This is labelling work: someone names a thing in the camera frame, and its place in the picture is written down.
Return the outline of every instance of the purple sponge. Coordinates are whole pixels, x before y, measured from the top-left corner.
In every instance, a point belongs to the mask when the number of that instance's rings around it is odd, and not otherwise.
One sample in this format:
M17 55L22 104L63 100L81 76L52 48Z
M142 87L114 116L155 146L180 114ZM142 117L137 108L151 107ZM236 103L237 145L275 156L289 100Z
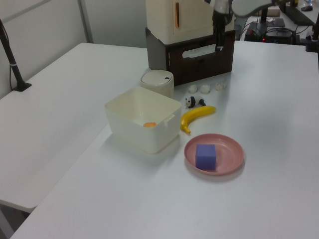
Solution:
M202 170L216 169L216 148L214 144L198 144L196 146L196 168Z

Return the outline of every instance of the orange object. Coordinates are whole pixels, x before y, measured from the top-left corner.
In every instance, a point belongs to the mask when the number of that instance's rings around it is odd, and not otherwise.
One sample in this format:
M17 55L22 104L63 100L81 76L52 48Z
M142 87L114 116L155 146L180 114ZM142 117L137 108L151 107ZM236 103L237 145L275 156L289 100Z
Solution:
M143 126L147 127L147 128L151 128L151 127L154 127L156 125L157 125L157 123L155 123L155 122L147 122Z

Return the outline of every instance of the yellow banana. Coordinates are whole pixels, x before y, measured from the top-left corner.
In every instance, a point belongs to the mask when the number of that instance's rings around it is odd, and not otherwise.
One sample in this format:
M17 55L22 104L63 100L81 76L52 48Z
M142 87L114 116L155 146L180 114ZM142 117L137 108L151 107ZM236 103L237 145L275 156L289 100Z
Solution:
M186 112L182 115L180 119L180 129L190 134L190 130L188 129L188 125L196 118L209 115L215 112L216 107L214 106L201 106L198 108L194 108Z

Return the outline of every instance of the panda figurine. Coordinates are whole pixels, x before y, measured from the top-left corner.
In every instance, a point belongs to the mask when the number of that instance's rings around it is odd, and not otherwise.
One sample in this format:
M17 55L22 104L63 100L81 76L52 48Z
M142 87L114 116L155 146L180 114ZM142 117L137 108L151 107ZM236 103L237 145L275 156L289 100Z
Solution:
M191 96L190 98L186 98L185 106L187 108L193 108L195 105L205 106L204 99L200 96Z

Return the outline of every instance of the white plastic bin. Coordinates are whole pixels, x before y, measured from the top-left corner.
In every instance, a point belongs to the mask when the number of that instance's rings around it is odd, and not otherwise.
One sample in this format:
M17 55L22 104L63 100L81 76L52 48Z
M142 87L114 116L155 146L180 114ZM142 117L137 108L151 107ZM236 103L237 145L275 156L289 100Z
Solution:
M105 104L111 131L128 143L155 154L179 134L181 103L134 87ZM144 127L155 122L154 127Z

